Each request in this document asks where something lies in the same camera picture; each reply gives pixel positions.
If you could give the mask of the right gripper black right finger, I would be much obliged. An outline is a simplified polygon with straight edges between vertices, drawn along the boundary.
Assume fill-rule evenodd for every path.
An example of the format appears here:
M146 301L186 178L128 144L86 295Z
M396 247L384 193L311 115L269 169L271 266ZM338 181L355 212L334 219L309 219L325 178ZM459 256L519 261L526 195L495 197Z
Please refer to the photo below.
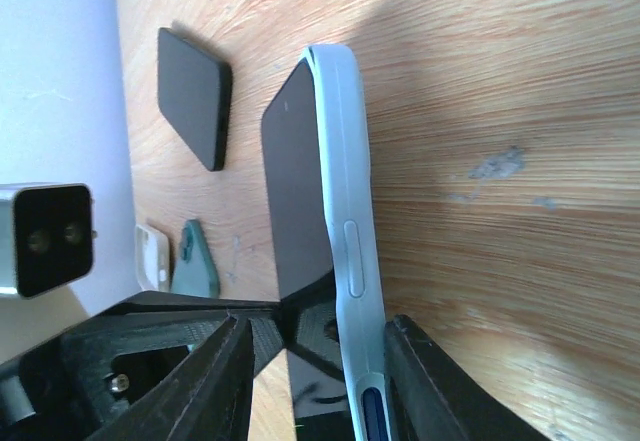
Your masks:
M384 331L399 440L544 440L545 435L476 383L410 317Z

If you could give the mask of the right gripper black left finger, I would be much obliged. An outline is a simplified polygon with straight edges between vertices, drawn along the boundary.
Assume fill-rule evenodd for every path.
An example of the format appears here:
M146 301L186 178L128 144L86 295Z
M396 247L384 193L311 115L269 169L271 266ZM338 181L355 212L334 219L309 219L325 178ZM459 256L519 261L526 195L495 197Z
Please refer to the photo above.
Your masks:
M96 440L245 440L254 351L249 321L227 318Z

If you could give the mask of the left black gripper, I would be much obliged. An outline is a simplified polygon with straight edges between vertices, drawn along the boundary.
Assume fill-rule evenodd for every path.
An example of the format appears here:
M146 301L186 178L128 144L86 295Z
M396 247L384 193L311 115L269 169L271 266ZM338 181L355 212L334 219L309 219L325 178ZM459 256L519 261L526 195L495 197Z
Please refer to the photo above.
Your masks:
M1 365L3 440L85 440L162 381L230 316L255 373L280 351L276 302L145 291Z

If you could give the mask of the white translucent phone case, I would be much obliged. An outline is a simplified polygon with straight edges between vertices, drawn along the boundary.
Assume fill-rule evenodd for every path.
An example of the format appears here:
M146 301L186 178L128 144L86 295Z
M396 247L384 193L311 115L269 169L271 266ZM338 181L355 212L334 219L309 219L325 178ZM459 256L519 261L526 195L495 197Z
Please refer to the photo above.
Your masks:
M137 224L135 272L142 290L170 291L170 245L168 237L146 224Z

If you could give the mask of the blue phone dark screen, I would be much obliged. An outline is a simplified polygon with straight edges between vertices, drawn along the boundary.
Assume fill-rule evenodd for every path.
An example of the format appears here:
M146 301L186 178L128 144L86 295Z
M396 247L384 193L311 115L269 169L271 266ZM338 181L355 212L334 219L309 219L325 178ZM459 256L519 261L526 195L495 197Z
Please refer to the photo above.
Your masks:
M337 330L314 83L302 58L263 113L261 142L296 434L358 440Z

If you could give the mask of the black phone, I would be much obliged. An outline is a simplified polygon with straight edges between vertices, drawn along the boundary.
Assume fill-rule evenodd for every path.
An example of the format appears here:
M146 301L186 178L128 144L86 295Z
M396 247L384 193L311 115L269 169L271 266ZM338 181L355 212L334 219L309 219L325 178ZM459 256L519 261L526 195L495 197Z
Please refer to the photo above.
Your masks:
M220 171L231 111L231 65L170 28L160 28L157 41L159 110L200 163L210 172Z

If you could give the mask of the light blue phone case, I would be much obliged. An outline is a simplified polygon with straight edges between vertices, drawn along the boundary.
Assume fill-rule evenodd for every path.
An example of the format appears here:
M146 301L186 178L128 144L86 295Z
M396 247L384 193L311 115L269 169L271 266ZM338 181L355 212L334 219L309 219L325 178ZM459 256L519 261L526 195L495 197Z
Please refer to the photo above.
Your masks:
M336 318L354 435L392 440L385 310L371 196L364 87L353 51L307 47L316 101L324 217L336 284Z

